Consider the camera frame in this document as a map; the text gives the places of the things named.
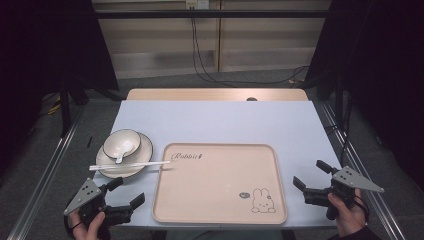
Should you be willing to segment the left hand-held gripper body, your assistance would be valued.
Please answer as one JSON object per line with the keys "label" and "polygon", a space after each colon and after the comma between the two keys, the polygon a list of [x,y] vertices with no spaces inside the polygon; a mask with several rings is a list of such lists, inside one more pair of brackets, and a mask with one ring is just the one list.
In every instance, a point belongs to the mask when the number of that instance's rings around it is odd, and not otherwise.
{"label": "left hand-held gripper body", "polygon": [[106,189],[106,184],[97,186],[91,178],[88,178],[66,206],[64,215],[68,217],[77,211],[80,220],[89,225],[99,212],[104,212],[103,224],[106,226],[129,223],[133,214],[132,207],[108,205],[105,196],[111,191]]}

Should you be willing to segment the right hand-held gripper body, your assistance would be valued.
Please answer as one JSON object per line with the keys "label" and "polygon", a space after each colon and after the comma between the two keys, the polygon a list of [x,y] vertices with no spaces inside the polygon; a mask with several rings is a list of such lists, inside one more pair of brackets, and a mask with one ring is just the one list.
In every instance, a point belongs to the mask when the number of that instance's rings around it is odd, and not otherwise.
{"label": "right hand-held gripper body", "polygon": [[318,205],[327,208],[326,217],[329,220],[335,220],[338,216],[338,210],[328,200],[328,194],[333,193],[338,196],[347,207],[355,203],[355,190],[362,189],[383,193],[384,189],[371,180],[356,172],[349,166],[341,169],[333,167],[335,170],[330,181],[330,186],[324,189],[305,188],[303,196],[306,204]]}

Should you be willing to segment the person's right hand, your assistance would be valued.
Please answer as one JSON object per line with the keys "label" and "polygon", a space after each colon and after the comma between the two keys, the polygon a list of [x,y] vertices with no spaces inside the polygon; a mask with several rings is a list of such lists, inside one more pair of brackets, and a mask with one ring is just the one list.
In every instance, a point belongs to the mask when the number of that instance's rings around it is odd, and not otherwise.
{"label": "person's right hand", "polygon": [[357,205],[348,208],[335,194],[328,195],[330,203],[338,210],[336,240],[360,240],[366,230],[364,211]]}

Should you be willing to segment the person's left hand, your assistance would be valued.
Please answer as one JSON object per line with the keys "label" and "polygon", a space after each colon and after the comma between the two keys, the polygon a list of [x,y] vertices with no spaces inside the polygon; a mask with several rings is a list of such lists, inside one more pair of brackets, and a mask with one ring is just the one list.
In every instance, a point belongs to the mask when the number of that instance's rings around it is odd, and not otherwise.
{"label": "person's left hand", "polygon": [[100,240],[97,237],[98,230],[105,219],[105,213],[100,212],[96,215],[89,227],[86,227],[80,220],[78,213],[73,212],[69,215],[72,224],[72,234],[75,240]]}

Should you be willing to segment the white ceramic spoon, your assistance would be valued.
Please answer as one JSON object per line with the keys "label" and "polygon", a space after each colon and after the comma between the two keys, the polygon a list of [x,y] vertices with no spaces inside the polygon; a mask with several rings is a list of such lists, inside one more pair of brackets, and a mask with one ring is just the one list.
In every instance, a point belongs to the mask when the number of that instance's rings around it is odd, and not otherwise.
{"label": "white ceramic spoon", "polygon": [[116,164],[121,164],[121,163],[122,163],[122,160],[123,160],[124,155],[125,155],[128,151],[131,151],[131,150],[132,150],[132,148],[133,148],[133,144],[132,144],[132,143],[124,143],[124,144],[122,144],[122,145],[121,145],[121,147],[120,147],[120,149],[118,150],[118,153],[117,153],[117,157],[116,157],[115,163],[116,163]]}

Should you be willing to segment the white bowl with dark rim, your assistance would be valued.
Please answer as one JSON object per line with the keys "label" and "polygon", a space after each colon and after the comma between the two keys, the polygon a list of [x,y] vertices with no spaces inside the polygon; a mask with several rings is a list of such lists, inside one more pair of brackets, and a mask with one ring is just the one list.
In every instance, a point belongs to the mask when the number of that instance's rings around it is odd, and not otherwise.
{"label": "white bowl with dark rim", "polygon": [[118,150],[124,143],[132,143],[133,148],[128,151],[123,159],[135,153],[141,146],[139,134],[131,129],[121,129],[110,134],[103,143],[103,152],[110,158],[116,160]]}

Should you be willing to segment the white plate with dark rim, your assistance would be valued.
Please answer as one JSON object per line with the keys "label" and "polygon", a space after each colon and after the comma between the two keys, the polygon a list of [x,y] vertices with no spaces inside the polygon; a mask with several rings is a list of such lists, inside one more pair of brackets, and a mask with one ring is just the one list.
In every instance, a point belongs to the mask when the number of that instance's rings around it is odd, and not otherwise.
{"label": "white plate with dark rim", "polygon": [[[145,163],[151,160],[153,154],[153,145],[150,139],[144,134],[139,134],[141,138],[141,147],[136,150],[133,154],[123,159],[124,164],[132,164],[132,163]],[[96,164],[97,165],[111,165],[114,164],[115,160],[109,158],[103,151],[102,148],[98,150],[96,155]],[[141,167],[132,167],[132,168],[123,168],[123,169],[111,169],[111,170],[100,170],[100,173],[109,178],[117,178],[117,177],[130,177],[132,175],[137,174],[143,169]]]}

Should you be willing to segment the pink tray with rabbit print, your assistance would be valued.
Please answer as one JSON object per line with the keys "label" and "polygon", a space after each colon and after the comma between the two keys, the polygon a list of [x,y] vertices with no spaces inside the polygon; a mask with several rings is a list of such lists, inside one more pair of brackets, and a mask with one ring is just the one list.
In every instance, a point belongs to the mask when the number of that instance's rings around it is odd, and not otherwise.
{"label": "pink tray with rabbit print", "polygon": [[168,145],[153,217],[163,223],[282,224],[287,207],[278,161],[265,144]]}

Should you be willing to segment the black metal stand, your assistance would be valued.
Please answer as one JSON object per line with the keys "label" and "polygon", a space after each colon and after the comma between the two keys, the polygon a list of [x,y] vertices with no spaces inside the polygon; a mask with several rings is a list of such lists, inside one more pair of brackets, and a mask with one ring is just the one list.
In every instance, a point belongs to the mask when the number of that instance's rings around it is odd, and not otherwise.
{"label": "black metal stand", "polygon": [[68,89],[68,77],[64,76],[60,82],[60,105],[62,113],[62,133],[64,137],[71,127],[71,113],[69,106],[69,89]]}

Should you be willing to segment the pale blue table sheet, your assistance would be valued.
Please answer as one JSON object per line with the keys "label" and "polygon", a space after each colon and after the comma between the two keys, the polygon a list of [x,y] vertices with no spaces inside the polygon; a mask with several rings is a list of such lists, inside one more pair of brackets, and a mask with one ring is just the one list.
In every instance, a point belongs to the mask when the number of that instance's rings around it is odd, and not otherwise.
{"label": "pale blue table sheet", "polygon": [[[146,202],[134,212],[134,227],[184,230],[293,229],[327,227],[323,207],[307,205],[292,183],[293,177],[313,188],[326,188],[328,175],[315,163],[335,166],[337,157],[317,111],[310,101],[125,101],[115,129],[134,129],[153,144],[153,165],[126,179],[107,195],[120,205],[144,193]],[[287,219],[282,224],[163,223],[153,217],[153,205],[165,148],[170,144],[265,144],[273,148],[284,191]]]}

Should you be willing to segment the black curtain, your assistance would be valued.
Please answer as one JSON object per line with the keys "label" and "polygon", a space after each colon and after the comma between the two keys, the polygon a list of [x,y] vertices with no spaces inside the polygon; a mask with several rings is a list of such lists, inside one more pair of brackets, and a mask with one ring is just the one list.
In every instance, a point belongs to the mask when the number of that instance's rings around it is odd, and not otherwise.
{"label": "black curtain", "polygon": [[116,90],[92,0],[0,0],[0,175],[34,125],[42,98]]}
{"label": "black curtain", "polygon": [[305,86],[348,91],[424,191],[424,0],[332,0]]}

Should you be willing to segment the black horizontal bar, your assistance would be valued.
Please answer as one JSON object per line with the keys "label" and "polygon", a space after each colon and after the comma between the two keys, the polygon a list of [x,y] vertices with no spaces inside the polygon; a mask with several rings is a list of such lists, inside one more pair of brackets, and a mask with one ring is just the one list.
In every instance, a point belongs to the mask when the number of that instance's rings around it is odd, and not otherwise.
{"label": "black horizontal bar", "polygon": [[326,18],[328,10],[98,10],[99,19],[150,18]]}

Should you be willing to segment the aluminium rail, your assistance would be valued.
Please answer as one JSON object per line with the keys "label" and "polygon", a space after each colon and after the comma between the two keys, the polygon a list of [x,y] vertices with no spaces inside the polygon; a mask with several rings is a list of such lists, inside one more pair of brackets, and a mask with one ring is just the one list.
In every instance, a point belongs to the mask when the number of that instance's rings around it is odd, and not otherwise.
{"label": "aluminium rail", "polygon": [[85,106],[77,108],[69,129],[60,138],[55,151],[41,176],[41,179],[37,182],[36,187],[31,192],[31,197],[29,198],[26,206],[23,208],[23,211],[7,237],[7,240],[25,240],[27,237],[29,229],[31,228],[42,202],[45,199],[46,192],[52,184],[53,177],[56,175],[59,165],[61,164],[68,146],[73,139],[85,109]]}
{"label": "aluminium rail", "polygon": [[[329,124],[327,136],[333,144],[340,164],[352,167],[368,180],[373,180],[354,145],[348,139],[347,133],[336,126],[336,116],[332,107],[328,103],[319,103],[318,112],[322,117],[323,124]],[[381,228],[382,234],[388,240],[407,240],[382,193],[364,190],[362,196],[369,206],[370,217],[377,220],[375,226]]]}

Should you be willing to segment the wall socket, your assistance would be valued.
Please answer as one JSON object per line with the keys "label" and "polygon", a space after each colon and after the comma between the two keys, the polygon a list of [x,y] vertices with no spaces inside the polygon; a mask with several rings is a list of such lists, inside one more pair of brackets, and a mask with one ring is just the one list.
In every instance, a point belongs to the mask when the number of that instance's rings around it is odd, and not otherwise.
{"label": "wall socket", "polygon": [[209,0],[185,0],[186,8],[189,10],[208,10]]}

